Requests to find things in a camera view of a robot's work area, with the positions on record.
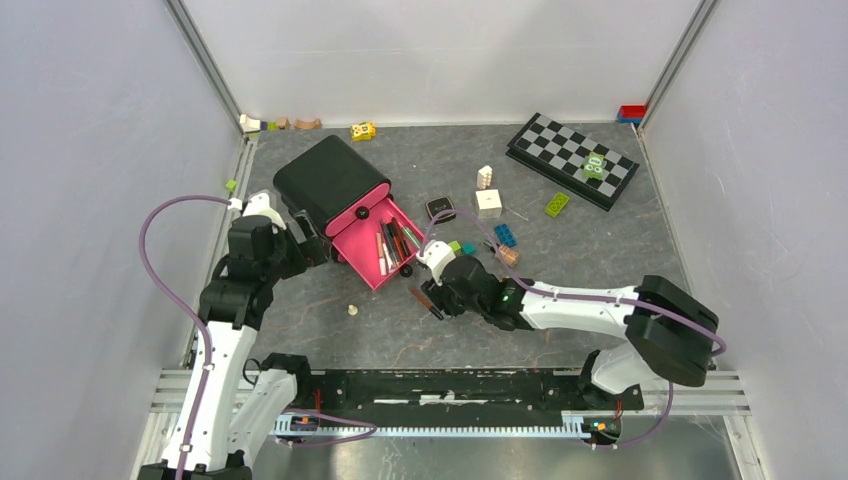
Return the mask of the pink top drawer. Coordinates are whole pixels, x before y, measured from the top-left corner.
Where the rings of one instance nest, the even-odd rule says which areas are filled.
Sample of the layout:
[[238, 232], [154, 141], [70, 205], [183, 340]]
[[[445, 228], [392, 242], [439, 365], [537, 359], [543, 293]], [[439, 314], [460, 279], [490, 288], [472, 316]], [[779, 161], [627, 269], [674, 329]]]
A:
[[324, 234], [334, 238], [356, 220], [362, 220], [370, 216], [370, 211], [383, 201], [390, 193], [391, 185], [382, 182], [355, 201], [352, 206], [334, 217], [325, 227]]

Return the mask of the pink drawer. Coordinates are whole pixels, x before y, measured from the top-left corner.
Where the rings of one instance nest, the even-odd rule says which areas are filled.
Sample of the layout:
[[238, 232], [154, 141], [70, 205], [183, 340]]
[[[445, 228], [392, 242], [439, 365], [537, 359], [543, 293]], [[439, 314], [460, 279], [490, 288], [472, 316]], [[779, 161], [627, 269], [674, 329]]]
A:
[[334, 217], [325, 227], [324, 234], [334, 238], [356, 220], [362, 220], [370, 216], [370, 211], [383, 201], [390, 193], [391, 185], [382, 182], [355, 201], [352, 206]]
[[385, 275], [381, 274], [376, 243], [380, 222], [389, 223], [395, 218], [401, 227], [407, 227], [413, 232], [419, 244], [423, 243], [424, 234], [392, 199], [383, 199], [369, 210], [367, 219], [354, 217], [354, 221], [333, 238], [332, 244], [339, 256], [360, 275], [368, 287], [376, 291], [399, 272], [395, 269]]

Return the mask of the foundation bottle beige cap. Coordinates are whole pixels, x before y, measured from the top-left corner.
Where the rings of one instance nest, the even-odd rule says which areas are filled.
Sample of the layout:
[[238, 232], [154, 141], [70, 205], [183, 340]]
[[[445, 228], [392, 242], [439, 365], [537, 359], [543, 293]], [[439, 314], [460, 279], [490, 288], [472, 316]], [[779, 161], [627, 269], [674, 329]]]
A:
[[495, 258], [502, 259], [508, 267], [514, 267], [520, 258], [520, 254], [506, 245], [484, 241], [483, 245]]

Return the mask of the black makeup organizer box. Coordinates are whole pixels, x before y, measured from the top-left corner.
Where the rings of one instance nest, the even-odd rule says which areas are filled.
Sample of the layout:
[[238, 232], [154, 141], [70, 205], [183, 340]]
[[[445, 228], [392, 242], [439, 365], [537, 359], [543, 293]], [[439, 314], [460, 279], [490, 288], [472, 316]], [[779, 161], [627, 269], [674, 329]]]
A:
[[306, 210], [324, 236], [334, 217], [382, 182], [391, 185], [387, 176], [337, 135], [322, 139], [273, 177], [286, 207]]

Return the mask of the white concealer pen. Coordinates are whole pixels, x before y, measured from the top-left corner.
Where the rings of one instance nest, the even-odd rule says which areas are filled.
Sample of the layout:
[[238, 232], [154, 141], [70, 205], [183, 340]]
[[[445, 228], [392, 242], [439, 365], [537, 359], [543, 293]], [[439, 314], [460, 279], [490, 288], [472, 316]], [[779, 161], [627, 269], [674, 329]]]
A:
[[381, 276], [386, 276], [388, 273], [388, 263], [386, 259], [386, 253], [383, 243], [383, 236], [381, 233], [375, 233], [376, 247], [378, 252], [378, 262], [379, 262], [379, 270]]

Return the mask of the green tube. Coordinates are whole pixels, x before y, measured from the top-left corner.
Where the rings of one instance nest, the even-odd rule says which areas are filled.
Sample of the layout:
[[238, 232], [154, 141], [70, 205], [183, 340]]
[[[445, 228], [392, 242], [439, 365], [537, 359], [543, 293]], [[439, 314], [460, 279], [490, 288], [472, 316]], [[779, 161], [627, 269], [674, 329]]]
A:
[[421, 249], [421, 240], [418, 238], [418, 236], [415, 234], [415, 232], [410, 227], [406, 227], [406, 226], [404, 226], [402, 228], [402, 231], [403, 231], [406, 239], [408, 240], [408, 242], [411, 245], [413, 245], [416, 250], [420, 250]]

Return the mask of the clear plastic bag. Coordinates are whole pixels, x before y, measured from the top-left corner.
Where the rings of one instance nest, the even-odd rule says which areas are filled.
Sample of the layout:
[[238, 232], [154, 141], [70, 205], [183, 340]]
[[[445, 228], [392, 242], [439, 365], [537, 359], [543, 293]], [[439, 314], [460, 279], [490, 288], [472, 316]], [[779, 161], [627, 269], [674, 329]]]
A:
[[385, 243], [382, 244], [382, 249], [384, 251], [384, 255], [385, 255], [385, 258], [386, 258], [388, 270], [394, 271], [397, 267], [397, 264], [396, 264], [395, 260], [393, 259], [393, 256], [392, 256], [390, 249], [388, 248], [388, 246]]

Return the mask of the red lip pencil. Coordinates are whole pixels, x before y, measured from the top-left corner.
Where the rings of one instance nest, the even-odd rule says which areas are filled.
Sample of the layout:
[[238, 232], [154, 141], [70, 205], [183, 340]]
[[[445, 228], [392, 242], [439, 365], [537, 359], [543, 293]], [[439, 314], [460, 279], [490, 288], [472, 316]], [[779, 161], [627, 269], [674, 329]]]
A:
[[390, 220], [390, 228], [393, 232], [396, 244], [398, 245], [399, 254], [403, 259], [409, 258], [411, 256], [410, 249], [406, 244], [403, 230], [395, 217], [392, 217]]

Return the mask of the dark teal mascara tube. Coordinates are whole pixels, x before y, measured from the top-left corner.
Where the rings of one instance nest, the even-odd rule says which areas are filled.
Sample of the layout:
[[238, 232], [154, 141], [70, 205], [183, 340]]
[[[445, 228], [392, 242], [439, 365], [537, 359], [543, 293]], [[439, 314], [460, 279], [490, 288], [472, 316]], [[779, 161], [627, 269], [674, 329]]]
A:
[[399, 268], [400, 265], [401, 265], [402, 256], [399, 253], [399, 250], [396, 246], [394, 236], [391, 233], [391, 230], [390, 230], [390, 228], [389, 228], [389, 226], [386, 222], [380, 221], [380, 227], [381, 227], [382, 232], [383, 232], [383, 237], [384, 237], [385, 243], [387, 245], [387, 249], [388, 249], [389, 254], [392, 258], [393, 265], [395, 267]]

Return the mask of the white cube box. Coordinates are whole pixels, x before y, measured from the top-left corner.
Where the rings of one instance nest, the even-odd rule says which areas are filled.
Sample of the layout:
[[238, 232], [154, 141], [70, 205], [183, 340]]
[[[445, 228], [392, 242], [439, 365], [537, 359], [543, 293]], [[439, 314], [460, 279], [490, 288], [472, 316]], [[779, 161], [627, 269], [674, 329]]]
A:
[[485, 189], [475, 192], [476, 216], [480, 220], [496, 219], [502, 214], [503, 206], [497, 189]]

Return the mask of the blue lego brick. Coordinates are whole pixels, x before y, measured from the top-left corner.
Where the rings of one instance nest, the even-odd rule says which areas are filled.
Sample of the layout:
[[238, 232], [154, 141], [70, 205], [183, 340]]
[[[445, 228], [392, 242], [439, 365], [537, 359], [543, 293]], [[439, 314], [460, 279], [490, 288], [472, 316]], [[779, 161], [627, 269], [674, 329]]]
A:
[[504, 245], [508, 248], [514, 248], [517, 246], [517, 241], [512, 233], [510, 227], [503, 223], [496, 225], [494, 227], [494, 233], [497, 236], [497, 240], [501, 245]]

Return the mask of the wooden arch block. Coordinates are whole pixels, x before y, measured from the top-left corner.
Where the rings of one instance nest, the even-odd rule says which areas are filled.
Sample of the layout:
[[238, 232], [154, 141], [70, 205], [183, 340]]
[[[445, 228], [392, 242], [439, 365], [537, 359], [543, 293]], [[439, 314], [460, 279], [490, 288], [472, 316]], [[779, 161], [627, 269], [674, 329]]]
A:
[[322, 121], [319, 118], [314, 119], [296, 119], [292, 126], [297, 130], [315, 130], [323, 127]]

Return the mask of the green lego brick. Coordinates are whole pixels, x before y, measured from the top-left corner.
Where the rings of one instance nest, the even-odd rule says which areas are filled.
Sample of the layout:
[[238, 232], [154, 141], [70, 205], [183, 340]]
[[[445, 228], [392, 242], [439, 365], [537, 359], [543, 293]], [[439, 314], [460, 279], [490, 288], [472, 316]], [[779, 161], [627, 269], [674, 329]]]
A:
[[564, 193], [556, 193], [545, 206], [544, 212], [551, 218], [557, 218], [565, 209], [570, 198]]

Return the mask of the yellow toy block face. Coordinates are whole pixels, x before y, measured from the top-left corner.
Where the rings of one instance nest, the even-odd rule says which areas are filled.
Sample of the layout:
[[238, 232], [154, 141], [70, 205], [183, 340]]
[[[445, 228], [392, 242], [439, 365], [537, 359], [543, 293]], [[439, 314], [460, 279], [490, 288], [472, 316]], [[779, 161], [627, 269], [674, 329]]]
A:
[[353, 124], [350, 127], [350, 135], [353, 142], [372, 140], [376, 134], [376, 126], [372, 122], [361, 122]]

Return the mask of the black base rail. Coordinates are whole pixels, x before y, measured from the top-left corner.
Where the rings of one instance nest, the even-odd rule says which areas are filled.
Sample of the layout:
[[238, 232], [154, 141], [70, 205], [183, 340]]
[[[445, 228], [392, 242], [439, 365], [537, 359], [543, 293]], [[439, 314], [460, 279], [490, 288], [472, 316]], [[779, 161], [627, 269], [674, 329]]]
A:
[[638, 386], [608, 394], [573, 370], [314, 370], [298, 409], [390, 427], [554, 427], [564, 412], [638, 411]]

